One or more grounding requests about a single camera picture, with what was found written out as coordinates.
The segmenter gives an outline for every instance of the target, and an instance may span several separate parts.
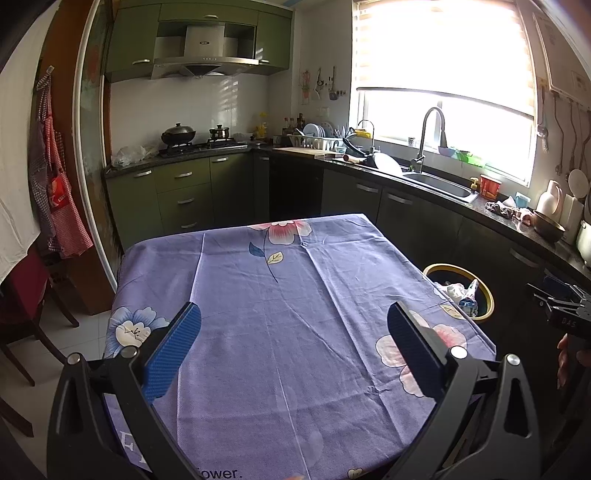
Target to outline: blue flower print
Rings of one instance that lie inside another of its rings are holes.
[[[133,313],[127,307],[119,307],[109,319],[104,358],[116,356],[124,346],[140,347],[152,330],[169,323],[164,317],[156,317],[150,307]]]

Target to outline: trash bin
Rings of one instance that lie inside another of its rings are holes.
[[[483,323],[495,311],[495,299],[492,297],[491,291],[480,278],[468,272],[468,270],[447,263],[435,263],[425,268],[423,273],[430,280],[436,281],[441,285],[445,285],[446,282],[461,283],[464,285],[464,288],[468,288],[472,280],[477,279],[478,290],[476,290],[476,302],[478,303],[478,316],[472,317],[472,320],[476,323]]]

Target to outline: table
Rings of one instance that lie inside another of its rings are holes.
[[[105,356],[191,300],[202,329],[154,402],[204,478],[342,480],[396,458],[434,402],[388,334],[403,301],[448,345],[495,347],[364,215],[150,239],[119,272]],[[147,468],[113,397],[129,459]]]

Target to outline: chair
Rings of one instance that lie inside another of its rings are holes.
[[[34,247],[8,274],[2,283],[0,296],[0,351],[15,365],[31,386],[35,381],[10,351],[7,343],[35,336],[62,364],[66,357],[41,330],[39,321],[46,295],[49,295],[66,319],[74,326],[80,324],[51,286],[49,273]]]

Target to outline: plastic bag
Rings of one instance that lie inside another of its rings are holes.
[[[114,168],[125,168],[138,163],[145,158],[155,157],[158,154],[158,147],[148,145],[142,147],[136,145],[133,147],[122,147],[111,157],[111,164]]]

